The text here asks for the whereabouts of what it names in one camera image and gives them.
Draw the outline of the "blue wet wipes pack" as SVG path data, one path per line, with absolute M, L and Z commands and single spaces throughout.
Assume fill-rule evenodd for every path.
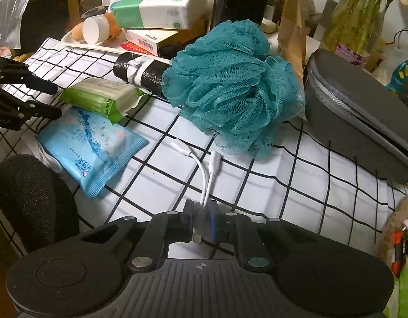
M 94 199 L 148 141 L 107 118 L 78 107 L 36 135 L 43 148 Z

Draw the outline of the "green tissue pack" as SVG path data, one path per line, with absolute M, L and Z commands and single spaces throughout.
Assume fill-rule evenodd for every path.
M 146 93 L 134 85 L 102 78 L 87 78 L 64 90 L 60 100 L 100 116 L 112 124 L 135 109 Z

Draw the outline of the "black foam sponge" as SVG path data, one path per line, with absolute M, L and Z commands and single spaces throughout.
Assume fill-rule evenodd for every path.
M 69 187 L 32 155 L 1 162 L 0 208 L 29 253 L 80 233 Z

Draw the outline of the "teal mesh bath loofah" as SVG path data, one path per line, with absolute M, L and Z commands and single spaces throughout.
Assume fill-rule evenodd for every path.
M 162 93 L 221 152 L 264 159 L 277 126 L 305 106 L 292 64 L 269 51 L 260 26 L 225 21 L 177 54 L 162 75 Z

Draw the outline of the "black white checkered tablecloth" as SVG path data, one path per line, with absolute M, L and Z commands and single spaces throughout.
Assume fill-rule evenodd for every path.
M 200 164 L 212 137 L 180 117 L 165 100 L 144 97 L 122 124 L 148 142 L 94 200 L 66 172 L 81 231 L 126 215 L 140 221 L 198 200 Z M 317 142 L 305 122 L 284 123 L 268 159 L 225 155 L 211 197 L 225 210 L 263 222 L 280 218 L 368 253 L 408 187 L 373 176 L 356 161 Z

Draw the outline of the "tan egg shaped pouch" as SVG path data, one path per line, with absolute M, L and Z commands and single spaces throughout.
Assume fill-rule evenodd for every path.
M 71 38 L 75 42 L 85 41 L 83 37 L 83 23 L 82 22 L 73 27 L 73 29 L 71 30 Z

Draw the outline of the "white capped orange jar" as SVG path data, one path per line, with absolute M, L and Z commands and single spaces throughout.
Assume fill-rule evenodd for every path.
M 82 31 L 84 40 L 91 45 L 105 42 L 122 33 L 112 13 L 89 17 L 83 22 Z

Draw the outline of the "white serving tray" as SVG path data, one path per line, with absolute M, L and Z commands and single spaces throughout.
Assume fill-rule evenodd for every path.
M 122 33 L 118 37 L 111 38 L 106 40 L 105 42 L 101 42 L 98 44 L 88 44 L 86 42 L 77 42 L 74 41 L 71 37 L 71 31 L 63 36 L 61 39 L 61 43 L 66 47 L 84 49 L 84 50 L 92 50 L 92 51 L 101 51 L 101 52 L 109 52 L 113 54 L 122 54 L 125 52 L 120 45 L 126 43 L 127 39 L 125 38 L 125 34 Z

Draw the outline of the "black garbage bag roll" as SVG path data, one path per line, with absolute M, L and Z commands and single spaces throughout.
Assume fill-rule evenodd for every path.
M 122 81 L 164 97 L 162 76 L 169 64 L 132 52 L 120 54 L 113 65 L 113 74 Z

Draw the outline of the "white red flat box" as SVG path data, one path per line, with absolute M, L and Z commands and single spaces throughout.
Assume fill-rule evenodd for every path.
M 159 56 L 165 47 L 183 45 L 191 39 L 188 30 L 125 29 L 124 34 L 129 42 L 155 56 Z

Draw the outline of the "woven basket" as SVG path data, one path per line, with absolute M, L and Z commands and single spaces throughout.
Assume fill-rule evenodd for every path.
M 375 255 L 390 268 L 395 277 L 399 277 L 403 266 L 405 253 L 403 242 L 406 233 L 408 233 L 408 195 L 400 201 L 397 209 L 385 224 L 375 252 Z

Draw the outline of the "grey zippered hard case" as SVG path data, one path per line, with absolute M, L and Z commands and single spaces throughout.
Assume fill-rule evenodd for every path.
M 315 139 L 380 178 L 408 183 L 408 108 L 375 78 L 318 49 L 305 98 Z

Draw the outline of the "green white tissue box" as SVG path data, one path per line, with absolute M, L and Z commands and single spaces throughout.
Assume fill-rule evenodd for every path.
M 120 0 L 111 12 L 124 29 L 190 29 L 207 8 L 208 0 Z

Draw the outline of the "brown paper bag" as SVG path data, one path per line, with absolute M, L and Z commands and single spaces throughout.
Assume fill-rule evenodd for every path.
M 285 0 L 281 15 L 278 43 L 280 55 L 292 64 L 295 75 L 304 77 L 306 35 L 299 0 Z

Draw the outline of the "bamboo plant glass vase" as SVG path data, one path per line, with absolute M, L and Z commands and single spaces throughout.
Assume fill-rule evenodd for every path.
M 321 48 L 363 68 L 380 38 L 385 11 L 393 0 L 340 0 Z

